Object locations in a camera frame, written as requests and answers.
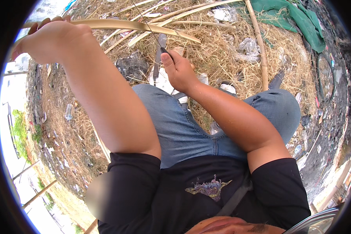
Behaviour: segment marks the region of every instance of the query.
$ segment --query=ground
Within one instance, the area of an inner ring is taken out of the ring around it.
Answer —
[[[195,1],[183,0],[171,2],[165,10],[159,7],[155,12],[163,14],[168,11],[175,11],[198,4]],[[333,164],[341,165],[345,158],[351,155],[351,141],[343,143],[346,117],[351,122],[351,83],[349,75],[346,73],[346,66],[350,66],[345,59],[350,58],[348,54],[349,45],[340,46],[335,39],[339,34],[336,33],[335,26],[331,23],[329,15],[323,5],[314,7],[318,17],[322,19],[325,27],[323,31],[328,49],[323,53],[329,57],[332,53],[335,69],[341,71],[341,77],[336,84],[334,100],[322,101],[319,99],[319,109],[316,106],[315,76],[316,69],[311,65],[311,56],[305,50],[299,34],[277,28],[272,25],[261,24],[265,30],[266,38],[274,45],[270,48],[265,44],[268,77],[271,80],[280,70],[285,70],[285,78],[281,88],[290,91],[294,96],[300,96],[300,108],[302,116],[310,116],[309,124],[299,127],[290,140],[288,149],[295,159],[305,156],[312,148],[318,133],[321,134],[310,152],[306,166],[300,171],[304,187],[307,191],[309,203],[322,190],[321,182],[329,173]],[[109,13],[131,5],[130,2],[117,0],[114,3],[99,1],[80,1],[67,14],[72,16],[72,20],[105,17]],[[141,11],[149,8],[149,5],[141,5]],[[208,21],[213,22],[213,18],[207,15],[208,10],[192,14],[180,20]],[[138,15],[138,10],[131,9],[117,14],[120,19],[130,19]],[[207,73],[209,84],[218,87],[223,80],[234,82],[237,96],[245,99],[262,90],[261,68],[258,64],[250,64],[246,61],[234,59],[235,48],[244,38],[254,38],[254,31],[249,22],[243,18],[233,24],[236,29],[220,28],[201,25],[182,25],[174,24],[168,28],[181,31],[188,35],[200,38],[202,44],[181,39],[179,37],[168,36],[167,49],[175,46],[182,46],[185,50],[184,57],[189,59],[196,66],[196,73]],[[93,30],[99,43],[101,43],[114,30]],[[102,49],[105,51],[121,35],[115,35],[105,44]],[[112,62],[119,58],[126,58],[135,51],[141,51],[149,64],[149,68],[154,64],[156,44],[152,35],[139,41],[133,48],[127,46],[127,41],[117,45],[107,53]],[[320,69],[324,70],[322,82],[324,93],[331,96],[332,86],[328,83],[332,80],[332,74],[328,72],[325,61],[320,63]],[[143,81],[135,81],[130,84],[147,82],[148,73],[144,74]],[[39,143],[33,142],[29,138],[28,148],[30,160],[32,162],[41,159],[42,167],[35,167],[39,172],[39,177],[45,185],[54,179],[58,184],[51,188],[50,193],[55,197],[58,206],[61,206],[65,213],[70,217],[77,217],[76,222],[86,229],[94,218],[88,212],[84,196],[89,183],[99,174],[107,170],[108,161],[103,153],[101,145],[94,133],[93,125],[79,104],[66,80],[65,72],[60,64],[39,65],[30,62],[29,76],[27,80],[27,127],[29,133],[34,132],[34,124],[39,124],[43,130],[43,137]],[[213,119],[195,101],[189,99],[190,108],[195,120],[207,132]],[[67,105],[72,105],[72,116],[66,120]],[[319,123],[319,111],[322,113],[322,121]],[[301,150],[295,153],[297,145],[301,145]],[[320,145],[321,151],[318,153],[317,147]]]

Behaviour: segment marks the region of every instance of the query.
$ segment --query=hand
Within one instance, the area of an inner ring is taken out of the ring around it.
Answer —
[[[84,34],[91,34],[91,28],[87,25],[70,24],[70,16],[57,16],[50,20],[43,20],[38,27],[34,23],[27,36],[19,39],[12,52],[12,60],[22,53],[28,53],[36,63],[61,63],[63,54],[70,45]]]
[[[169,53],[173,56],[174,62],[169,54],[161,54],[161,60],[165,72],[168,74],[169,82],[176,90],[187,94],[190,89],[201,82],[195,76],[194,70],[186,58],[173,50],[169,50]]]

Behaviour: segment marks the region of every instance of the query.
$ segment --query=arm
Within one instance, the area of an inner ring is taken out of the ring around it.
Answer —
[[[51,22],[23,38],[13,59],[24,52],[37,63],[62,64],[70,88],[110,151],[161,158],[150,115],[101,50],[89,26]]]
[[[290,158],[281,135],[272,123],[247,103],[202,84],[190,63],[178,53],[162,54],[172,86],[197,101],[241,149],[247,152],[250,171],[280,158]]]

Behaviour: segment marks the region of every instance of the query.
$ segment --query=person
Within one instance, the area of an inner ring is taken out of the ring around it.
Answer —
[[[162,54],[171,85],[216,121],[219,130],[210,135],[177,98],[148,84],[131,88],[91,28],[69,22],[67,16],[34,24],[12,59],[27,52],[37,63],[60,63],[113,152],[103,174],[111,190],[100,233],[275,234],[310,215],[285,147],[300,121],[288,91],[241,101],[228,84],[222,91],[199,82],[175,51],[174,61]]]

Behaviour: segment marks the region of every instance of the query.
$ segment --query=blue jeans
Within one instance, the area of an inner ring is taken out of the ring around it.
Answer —
[[[191,112],[165,91],[147,84],[136,85],[133,90],[147,108],[159,137],[161,168],[204,155],[223,155],[247,160],[247,153],[222,130],[214,135],[206,133],[195,122]],[[247,98],[244,102],[269,119],[285,144],[291,139],[300,122],[300,108],[288,91],[267,90]]]

